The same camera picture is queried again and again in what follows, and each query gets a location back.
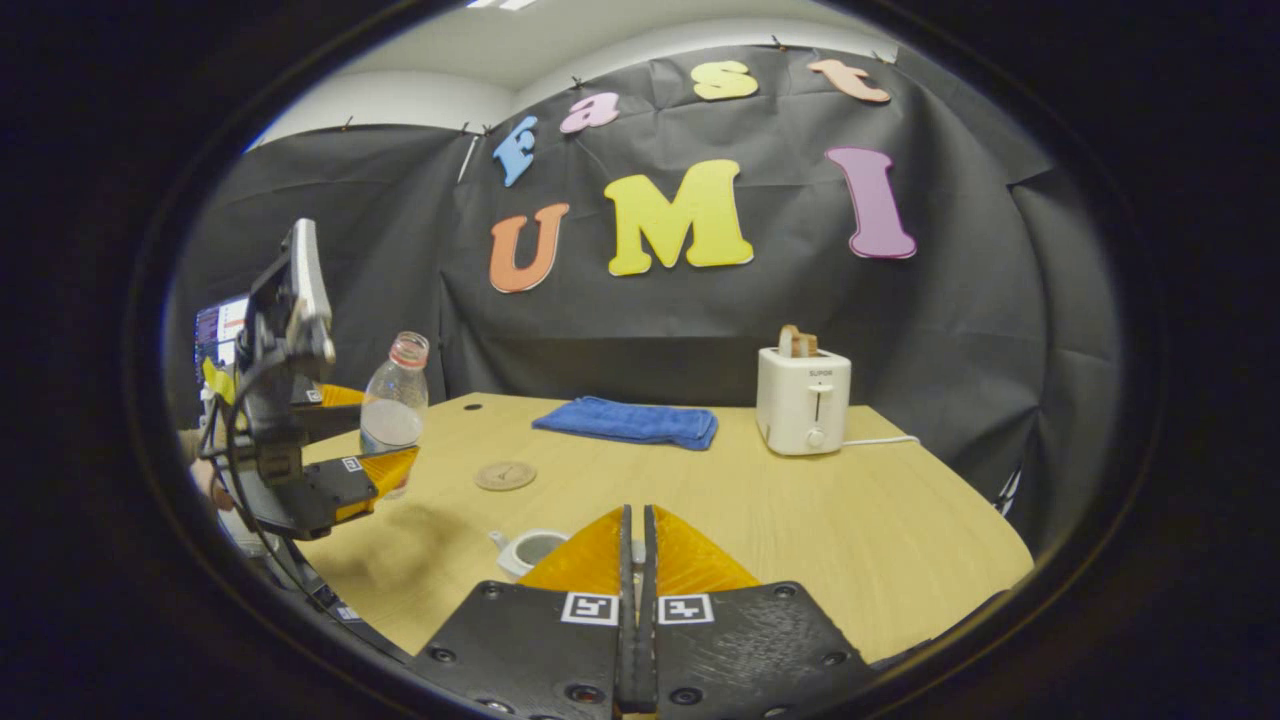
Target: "ceiling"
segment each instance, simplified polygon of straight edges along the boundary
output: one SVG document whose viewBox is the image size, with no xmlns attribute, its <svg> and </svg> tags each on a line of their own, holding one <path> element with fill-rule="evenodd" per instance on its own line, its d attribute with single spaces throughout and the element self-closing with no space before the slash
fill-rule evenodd
<svg viewBox="0 0 1280 720">
<path fill-rule="evenodd" d="M 538 0 L 516 12 L 460 3 L 458 9 L 403 32 L 340 73 L 445 73 L 516 92 L 611 44 L 671 26 L 736 18 L 806 20 L 883 37 L 810 0 Z"/>
</svg>

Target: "white toaster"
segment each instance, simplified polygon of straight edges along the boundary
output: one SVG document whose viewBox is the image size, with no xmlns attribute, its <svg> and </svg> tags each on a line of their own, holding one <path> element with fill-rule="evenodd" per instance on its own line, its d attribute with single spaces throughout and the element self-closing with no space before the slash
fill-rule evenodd
<svg viewBox="0 0 1280 720">
<path fill-rule="evenodd" d="M 823 350 L 814 357 L 785 357 L 777 347 L 760 348 L 755 424 L 764 445 L 778 455 L 840 450 L 851 373 L 847 357 Z"/>
</svg>

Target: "white wall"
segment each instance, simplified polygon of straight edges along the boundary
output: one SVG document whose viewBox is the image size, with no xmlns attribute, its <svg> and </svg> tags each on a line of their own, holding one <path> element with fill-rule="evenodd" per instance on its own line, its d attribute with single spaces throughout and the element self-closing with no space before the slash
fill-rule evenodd
<svg viewBox="0 0 1280 720">
<path fill-rule="evenodd" d="M 827 47 L 868 58 L 876 53 L 886 61 L 897 60 L 897 44 L 883 36 L 832 28 L 804 20 L 772 18 L 707 20 L 649 32 L 626 42 L 603 47 L 557 68 L 516 94 L 512 114 L 571 87 L 573 81 L 570 76 L 590 79 L 653 58 L 704 47 L 772 45 L 771 35 L 778 36 L 778 41 L 783 45 Z"/>
<path fill-rule="evenodd" d="M 828 47 L 858 55 L 897 59 L 897 45 L 882 36 L 804 20 L 727 19 L 689 23 L 637 36 L 557 68 L 518 92 L 458 76 L 420 70 L 376 70 L 333 76 L 298 99 L 255 142 L 319 128 L 397 123 L 481 132 L 515 113 L 570 87 L 570 76 L 590 79 L 676 53 L 727 45 Z"/>
<path fill-rule="evenodd" d="M 474 79 L 417 70 L 333 76 L 312 87 L 255 142 L 310 129 L 398 123 L 480 132 L 511 115 L 515 94 Z"/>
</svg>

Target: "foam letter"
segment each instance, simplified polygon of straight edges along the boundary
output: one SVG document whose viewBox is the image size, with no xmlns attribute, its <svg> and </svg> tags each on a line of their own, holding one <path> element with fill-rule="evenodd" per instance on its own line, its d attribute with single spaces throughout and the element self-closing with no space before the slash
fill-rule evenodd
<svg viewBox="0 0 1280 720">
<path fill-rule="evenodd" d="M 733 177 L 737 163 L 707 160 L 685 172 L 676 200 L 667 202 L 662 191 L 645 176 L 616 179 L 604 187 L 604 196 L 617 209 L 617 254 L 609 260 L 609 273 L 636 275 L 649 272 L 653 259 L 640 247 L 640 233 L 649 238 L 658 260 L 671 268 L 685 246 L 689 227 L 694 242 L 685 254 L 690 265 L 741 265 L 755 256 L 742 238 L 733 205 Z"/>
<path fill-rule="evenodd" d="M 588 127 L 607 126 L 618 117 L 618 94 L 602 92 L 584 97 L 568 110 L 570 115 L 561 123 L 561 132 L 566 135 Z"/>
<path fill-rule="evenodd" d="M 888 155 L 861 147 L 832 147 L 827 159 L 840 165 L 854 201 L 858 229 L 849 249 L 860 258 L 902 259 L 915 255 L 915 240 L 902 232 L 893 191 L 888 187 Z"/>
<path fill-rule="evenodd" d="M 534 215 L 538 220 L 538 254 L 527 268 L 516 266 L 516 242 L 524 215 L 507 218 L 493 227 L 493 255 L 489 256 L 489 283 L 498 292 L 525 292 L 538 287 L 556 264 L 556 246 L 559 245 L 559 220 L 568 213 L 567 202 L 548 205 Z"/>
<path fill-rule="evenodd" d="M 703 100 L 722 97 L 746 97 L 760 88 L 760 83 L 749 76 L 750 68 L 737 60 L 723 63 L 703 63 L 689 74 L 698 82 L 694 92 Z"/>
<path fill-rule="evenodd" d="M 511 187 L 516 178 L 534 164 L 534 155 L 531 152 L 525 155 L 525 151 L 534 149 L 534 133 L 529 132 L 529 128 L 535 124 L 538 118 L 532 115 L 520 120 L 516 129 L 511 131 L 511 135 L 493 151 L 493 156 L 502 161 L 502 169 L 507 170 L 507 178 L 502 184 Z"/>
<path fill-rule="evenodd" d="M 809 69 L 827 76 L 831 85 L 845 95 L 851 95 L 868 102 L 888 102 L 888 92 L 876 87 L 867 87 L 861 78 L 868 77 L 867 70 L 850 68 L 840 60 L 818 60 L 809 63 Z"/>
</svg>

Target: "person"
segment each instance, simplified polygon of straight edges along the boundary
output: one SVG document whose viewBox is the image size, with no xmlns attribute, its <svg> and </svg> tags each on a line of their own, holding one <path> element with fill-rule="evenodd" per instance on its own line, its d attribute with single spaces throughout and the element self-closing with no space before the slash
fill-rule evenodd
<svg viewBox="0 0 1280 720">
<path fill-rule="evenodd" d="M 212 501 L 214 507 L 230 510 L 234 503 L 218 477 L 218 469 L 209 460 L 200 457 L 200 437 L 198 428 L 178 430 L 178 445 L 182 450 L 183 462 L 188 465 L 191 479 L 196 483 L 200 493 Z"/>
</svg>

